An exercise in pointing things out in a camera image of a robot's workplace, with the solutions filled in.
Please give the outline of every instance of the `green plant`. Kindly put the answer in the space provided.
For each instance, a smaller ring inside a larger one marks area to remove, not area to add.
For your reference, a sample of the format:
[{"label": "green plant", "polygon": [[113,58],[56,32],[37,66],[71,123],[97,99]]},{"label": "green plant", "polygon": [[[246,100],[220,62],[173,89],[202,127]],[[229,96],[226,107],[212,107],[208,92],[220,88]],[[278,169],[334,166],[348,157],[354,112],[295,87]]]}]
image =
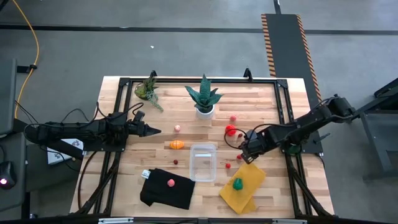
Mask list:
[{"label": "green plant", "polygon": [[222,94],[216,94],[218,88],[210,91],[210,87],[211,81],[206,78],[205,74],[203,74],[203,78],[200,82],[199,92],[193,90],[190,86],[185,86],[189,95],[196,103],[195,107],[202,113],[209,113],[213,109],[213,105],[223,96]]},{"label": "green plant", "polygon": [[148,100],[152,105],[158,108],[161,112],[163,112],[163,108],[158,104],[158,97],[154,90],[158,88],[154,86],[156,83],[156,79],[153,76],[150,76],[148,79],[144,80],[141,84],[136,86],[134,93],[140,99]]}]

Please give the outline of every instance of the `gray floor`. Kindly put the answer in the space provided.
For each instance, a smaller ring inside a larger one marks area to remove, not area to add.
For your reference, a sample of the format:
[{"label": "gray floor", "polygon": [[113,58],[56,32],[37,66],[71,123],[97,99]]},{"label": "gray floor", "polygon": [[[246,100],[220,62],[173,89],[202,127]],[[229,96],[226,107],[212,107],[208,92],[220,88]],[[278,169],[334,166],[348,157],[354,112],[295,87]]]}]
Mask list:
[{"label": "gray floor", "polygon": [[[271,0],[19,2],[37,25],[260,28],[260,14],[274,12]],[[300,14],[306,29],[398,29],[394,10],[398,1],[394,0],[280,0],[280,4],[283,13]],[[2,22],[24,23],[13,4],[0,12]],[[249,67],[257,77],[269,76],[262,34],[37,34],[39,69],[29,80],[21,102],[39,121],[60,120],[74,108],[92,114],[105,75],[148,75],[156,70],[159,75],[237,77]],[[397,77],[396,35],[311,35],[307,40],[323,97],[338,93],[360,107],[371,100],[375,90]],[[0,30],[0,58],[16,58],[27,65],[34,57],[29,31]],[[18,76],[19,84],[24,78]],[[330,124],[321,133],[331,133],[323,148],[335,213],[345,218],[397,222],[398,183],[362,181],[363,175],[379,167],[361,123]],[[67,214],[75,182],[36,192],[33,211],[40,216]]]}]

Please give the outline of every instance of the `wooden table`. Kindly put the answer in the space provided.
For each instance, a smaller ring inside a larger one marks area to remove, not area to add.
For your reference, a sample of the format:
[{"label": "wooden table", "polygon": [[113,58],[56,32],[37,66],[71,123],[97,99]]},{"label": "wooden table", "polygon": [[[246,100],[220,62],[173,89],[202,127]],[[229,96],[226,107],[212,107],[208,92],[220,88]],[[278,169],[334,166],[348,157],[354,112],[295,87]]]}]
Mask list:
[{"label": "wooden table", "polygon": [[[104,77],[98,101],[104,113],[112,113],[120,77]],[[305,85],[301,78],[287,79],[294,116],[298,118],[309,111]],[[198,90],[199,83],[189,83]],[[214,218],[292,218],[294,217],[289,180],[287,177],[285,158],[278,149],[258,157],[255,165],[266,172],[266,179],[254,194],[257,210],[252,213],[237,215],[218,195],[220,189],[233,176],[243,161],[236,155],[240,152],[226,145],[223,140],[224,129],[230,124],[229,117],[235,114],[237,128],[247,131],[262,123],[279,123],[276,110],[275,93],[272,85],[261,84],[212,84],[219,88],[218,93],[224,94],[216,105],[213,119],[199,120],[195,116],[194,102],[189,97],[183,83],[158,83],[156,93],[159,103],[164,108],[161,113],[149,102],[140,110],[145,112],[144,121],[151,127],[161,129],[162,133],[155,136],[139,138],[130,136],[126,151],[122,154],[113,201],[112,216],[126,217],[214,217]],[[132,94],[131,104],[141,102]],[[179,134],[174,126],[181,126]],[[241,139],[237,135],[229,138],[231,144],[239,145]],[[184,141],[182,149],[169,148],[170,141]],[[141,173],[144,169],[160,168],[177,175],[189,178],[190,147],[194,143],[210,142],[217,147],[217,171],[214,182],[197,182],[193,192],[189,210],[174,208],[154,203],[151,207],[142,203],[139,193],[144,183]],[[81,188],[84,203],[98,185],[104,153],[97,153],[88,165]],[[303,154],[303,164],[307,184],[314,196],[333,213],[328,184],[321,160],[309,154]],[[304,211],[302,192],[298,190],[300,208]],[[77,210],[77,193],[73,198],[71,212]]]}]

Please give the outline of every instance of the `potted plant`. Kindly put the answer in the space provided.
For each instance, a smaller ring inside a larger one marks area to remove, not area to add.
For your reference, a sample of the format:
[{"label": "potted plant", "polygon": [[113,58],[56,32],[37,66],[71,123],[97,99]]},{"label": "potted plant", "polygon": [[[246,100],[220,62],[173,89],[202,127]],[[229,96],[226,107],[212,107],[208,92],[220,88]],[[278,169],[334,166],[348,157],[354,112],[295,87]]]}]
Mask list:
[{"label": "potted plant", "polygon": [[206,75],[203,74],[203,78],[200,82],[200,91],[193,90],[190,86],[185,86],[189,95],[194,100],[195,108],[197,110],[197,116],[200,119],[211,119],[215,111],[215,104],[223,96],[216,94],[218,88],[210,91],[211,81],[207,80]]},{"label": "potted plant", "polygon": [[142,100],[148,100],[150,103],[152,103],[152,105],[163,112],[163,108],[157,103],[159,99],[154,91],[157,88],[154,86],[155,83],[156,79],[153,76],[150,76],[148,79],[136,86],[134,93],[136,96],[138,96],[138,98]]}]

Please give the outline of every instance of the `clear plastic box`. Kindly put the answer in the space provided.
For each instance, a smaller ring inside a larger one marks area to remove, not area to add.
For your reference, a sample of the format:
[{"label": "clear plastic box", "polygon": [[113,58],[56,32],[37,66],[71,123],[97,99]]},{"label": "clear plastic box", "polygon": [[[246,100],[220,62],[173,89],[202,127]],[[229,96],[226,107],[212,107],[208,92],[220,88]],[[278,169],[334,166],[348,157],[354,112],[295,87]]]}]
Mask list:
[{"label": "clear plastic box", "polygon": [[216,179],[217,152],[213,144],[193,144],[189,165],[190,178],[197,182]]}]

